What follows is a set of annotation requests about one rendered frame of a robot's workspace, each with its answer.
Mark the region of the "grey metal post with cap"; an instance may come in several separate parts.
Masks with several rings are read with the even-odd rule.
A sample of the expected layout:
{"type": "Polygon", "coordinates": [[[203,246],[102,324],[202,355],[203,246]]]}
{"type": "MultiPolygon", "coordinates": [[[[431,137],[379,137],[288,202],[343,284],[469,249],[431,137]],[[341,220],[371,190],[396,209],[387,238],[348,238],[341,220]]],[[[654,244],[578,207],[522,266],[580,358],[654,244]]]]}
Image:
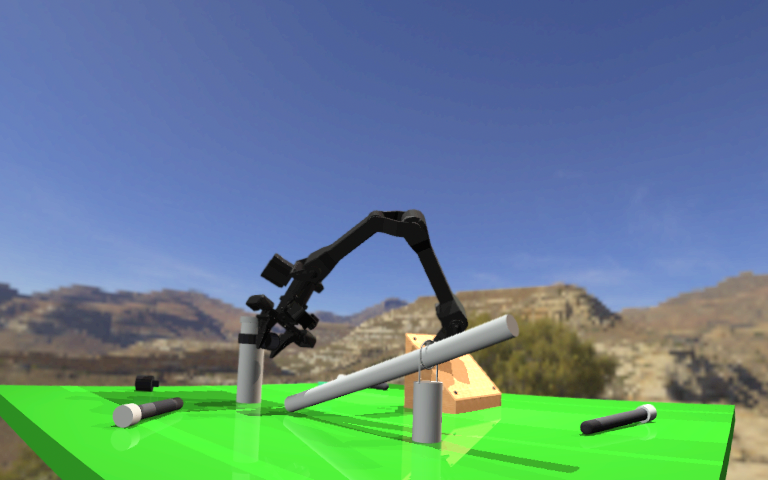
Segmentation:
{"type": "MultiPolygon", "coordinates": [[[[241,333],[258,335],[258,318],[241,316],[241,333]]],[[[256,344],[239,345],[238,382],[236,399],[238,403],[261,403],[264,349],[256,344]]]]}

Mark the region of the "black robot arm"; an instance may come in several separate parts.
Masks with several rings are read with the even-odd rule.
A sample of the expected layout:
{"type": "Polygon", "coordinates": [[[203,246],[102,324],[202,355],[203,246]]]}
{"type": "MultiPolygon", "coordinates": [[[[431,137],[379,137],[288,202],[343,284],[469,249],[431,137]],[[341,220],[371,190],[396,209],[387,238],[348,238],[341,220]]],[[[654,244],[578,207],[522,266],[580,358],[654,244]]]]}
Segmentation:
{"type": "MultiPolygon", "coordinates": [[[[260,276],[281,288],[293,278],[287,290],[301,294],[308,302],[314,292],[319,294],[324,290],[321,281],[336,264],[376,232],[404,237],[417,253],[439,301],[435,306],[442,328],[432,341],[436,343],[465,332],[468,321],[464,306],[449,286],[431,245],[425,217],[416,209],[372,211],[334,243],[312,252],[294,265],[275,253],[260,276]]],[[[296,295],[291,297],[280,308],[281,312],[287,311],[295,320],[294,325],[300,324],[304,330],[313,330],[320,319],[313,313],[309,315],[306,305],[300,306],[298,299],[296,295]]]]}

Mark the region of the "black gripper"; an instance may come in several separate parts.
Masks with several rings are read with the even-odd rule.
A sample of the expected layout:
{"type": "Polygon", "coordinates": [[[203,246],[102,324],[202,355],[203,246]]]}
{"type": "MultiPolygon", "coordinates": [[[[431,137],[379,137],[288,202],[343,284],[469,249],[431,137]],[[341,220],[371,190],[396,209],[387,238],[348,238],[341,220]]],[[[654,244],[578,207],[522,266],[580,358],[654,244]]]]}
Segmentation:
{"type": "Polygon", "coordinates": [[[261,310],[260,315],[256,315],[258,318],[258,337],[256,344],[257,349],[260,349],[261,346],[265,343],[267,335],[274,325],[278,323],[280,326],[286,329],[285,333],[279,334],[280,345],[275,351],[271,351],[270,358],[274,358],[277,353],[280,353],[285,347],[293,342],[296,343],[299,347],[309,348],[313,348],[316,344],[316,337],[314,335],[312,335],[308,330],[298,330],[293,324],[295,320],[291,317],[291,315],[287,311],[286,313],[281,312],[280,308],[283,306],[283,304],[295,295],[299,298],[297,303],[300,306],[305,304],[308,308],[307,300],[301,294],[292,290],[287,290],[284,295],[279,297],[280,302],[276,310],[273,309],[274,302],[264,294],[253,295],[246,302],[246,306],[248,306],[254,312],[261,310]]]}

